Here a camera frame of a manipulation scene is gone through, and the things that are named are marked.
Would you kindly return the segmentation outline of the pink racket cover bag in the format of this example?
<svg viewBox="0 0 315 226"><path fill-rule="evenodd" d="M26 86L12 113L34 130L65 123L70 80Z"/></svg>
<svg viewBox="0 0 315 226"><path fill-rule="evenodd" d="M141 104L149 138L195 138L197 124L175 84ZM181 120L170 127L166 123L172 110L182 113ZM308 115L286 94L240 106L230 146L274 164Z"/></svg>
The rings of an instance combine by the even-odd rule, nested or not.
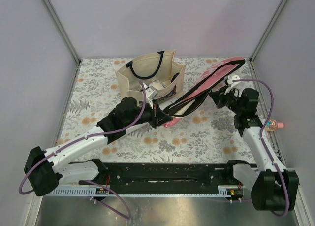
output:
<svg viewBox="0 0 315 226"><path fill-rule="evenodd" d="M194 112L207 98L211 89L223 81L225 77L240 69L246 62L244 57L232 57L215 63L206 69L195 85L173 104L163 109L172 120L163 126L168 128L180 119Z"/></svg>

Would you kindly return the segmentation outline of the white shuttlecock tube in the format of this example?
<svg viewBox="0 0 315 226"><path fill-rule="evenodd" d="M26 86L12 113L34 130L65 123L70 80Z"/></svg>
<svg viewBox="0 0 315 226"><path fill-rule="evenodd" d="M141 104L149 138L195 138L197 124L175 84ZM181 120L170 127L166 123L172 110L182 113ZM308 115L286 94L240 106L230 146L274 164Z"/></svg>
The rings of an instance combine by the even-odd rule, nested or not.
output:
<svg viewBox="0 0 315 226"><path fill-rule="evenodd" d="M161 110L164 110L166 107L168 107L169 105L172 105L176 101L177 101L177 98L176 97L172 97L172 98L168 99L167 101L161 103L159 105L159 107L160 107Z"/></svg>

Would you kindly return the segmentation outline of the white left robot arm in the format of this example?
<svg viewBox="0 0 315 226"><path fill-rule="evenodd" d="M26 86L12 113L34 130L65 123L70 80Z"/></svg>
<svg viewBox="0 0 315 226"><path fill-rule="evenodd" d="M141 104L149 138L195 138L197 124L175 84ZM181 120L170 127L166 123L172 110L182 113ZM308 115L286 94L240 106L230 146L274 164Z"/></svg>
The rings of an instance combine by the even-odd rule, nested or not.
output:
<svg viewBox="0 0 315 226"><path fill-rule="evenodd" d="M95 126L84 134L55 147L31 149L25 167L23 182L29 181L32 189L28 194L44 196L60 184L78 183L85 179L102 184L107 173L101 169L99 161L73 164L82 155L120 139L149 124L156 128L172 120L165 110L175 102L169 99L159 104L156 100L139 106L131 97L125 97Z"/></svg>

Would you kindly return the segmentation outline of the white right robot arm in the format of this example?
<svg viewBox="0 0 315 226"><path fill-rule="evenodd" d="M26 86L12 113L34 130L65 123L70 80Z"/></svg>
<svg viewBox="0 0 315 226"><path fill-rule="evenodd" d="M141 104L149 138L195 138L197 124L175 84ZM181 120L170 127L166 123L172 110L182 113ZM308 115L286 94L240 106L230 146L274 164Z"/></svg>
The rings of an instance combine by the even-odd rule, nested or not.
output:
<svg viewBox="0 0 315 226"><path fill-rule="evenodd" d="M210 97L217 108L227 107L235 113L234 126L249 146L258 169L254 171L246 163L236 163L224 172L225 181L231 185L241 182L250 191L252 204L258 211L271 211L277 215L292 211L299 178L295 172L287 170L266 139L256 113L258 91L246 88L238 97L234 91L227 93L222 87L211 92Z"/></svg>

